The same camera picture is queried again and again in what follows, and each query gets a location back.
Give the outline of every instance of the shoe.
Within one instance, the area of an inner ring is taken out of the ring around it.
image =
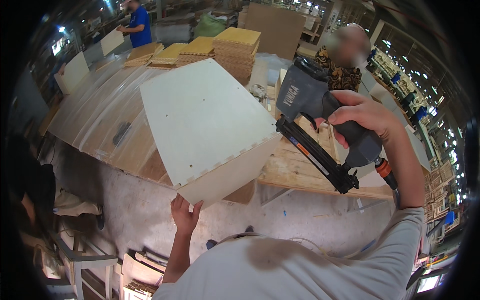
[[[96,225],[98,229],[102,230],[105,226],[105,209],[102,204],[98,204],[98,209],[102,212],[101,214],[95,216],[96,217]]]
[[[208,240],[207,241],[207,250],[210,250],[211,248],[213,248],[213,246],[217,245],[218,242],[216,240]]]

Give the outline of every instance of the green sack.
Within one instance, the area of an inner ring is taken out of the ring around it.
[[[214,16],[211,16],[204,12],[200,16],[200,21],[198,22],[197,27],[195,28],[195,36],[217,36],[220,32],[225,30],[225,25],[227,21],[216,19]]]

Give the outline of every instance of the workbench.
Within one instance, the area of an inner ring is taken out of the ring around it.
[[[114,168],[173,188],[150,131],[139,90],[142,82],[166,71],[145,66],[124,69],[125,58],[126,55],[117,56],[114,62],[85,76],[75,91],[65,96],[48,131]],[[266,63],[256,61],[250,82],[245,86],[251,86],[252,81],[266,86],[267,73]],[[275,96],[270,95],[270,98],[271,106],[275,108]],[[332,157],[336,157],[335,151],[332,151],[335,143],[331,128],[321,127],[317,134],[304,118],[300,119],[300,126]],[[285,138],[271,154],[258,182],[287,189],[338,194],[321,172]],[[347,196],[393,198],[387,185],[352,189]],[[229,200],[249,201],[241,197]]]

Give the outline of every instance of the factory floor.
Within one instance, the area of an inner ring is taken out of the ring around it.
[[[42,163],[52,161],[55,176],[66,191],[105,207],[102,231],[96,228],[93,215],[62,217],[69,227],[85,232],[97,246],[121,259],[129,249],[141,251],[145,247],[169,256],[176,231],[169,205],[176,195],[174,190],[127,175],[60,139],[56,139],[55,151],[45,150],[43,157]],[[191,262],[207,251],[208,239],[220,241],[243,232],[248,225],[274,238],[306,238],[328,255],[345,256],[377,238],[394,211],[389,201],[363,213],[347,213],[358,207],[356,199],[302,191],[260,206],[262,195],[270,196],[279,190],[259,185],[248,205],[220,201],[203,210],[192,236]],[[377,200],[361,201],[365,206]],[[302,244],[320,253],[308,242]],[[95,274],[104,280],[102,272]]]

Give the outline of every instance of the white panel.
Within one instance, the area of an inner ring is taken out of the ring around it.
[[[65,95],[69,95],[74,92],[75,87],[79,82],[88,74],[87,62],[85,61],[84,53],[80,51],[72,60],[65,66],[65,73],[63,75],[55,74],[55,80],[57,81],[60,90]]]
[[[178,192],[191,204],[203,200],[202,209],[209,207],[257,178],[281,138],[281,134],[276,134],[258,147],[181,187]]]
[[[213,59],[161,74],[140,91],[174,186],[186,185],[277,134],[275,119]]]
[[[123,33],[116,28],[110,31],[103,39],[100,40],[103,56],[109,54],[113,49],[120,46],[125,41]]]

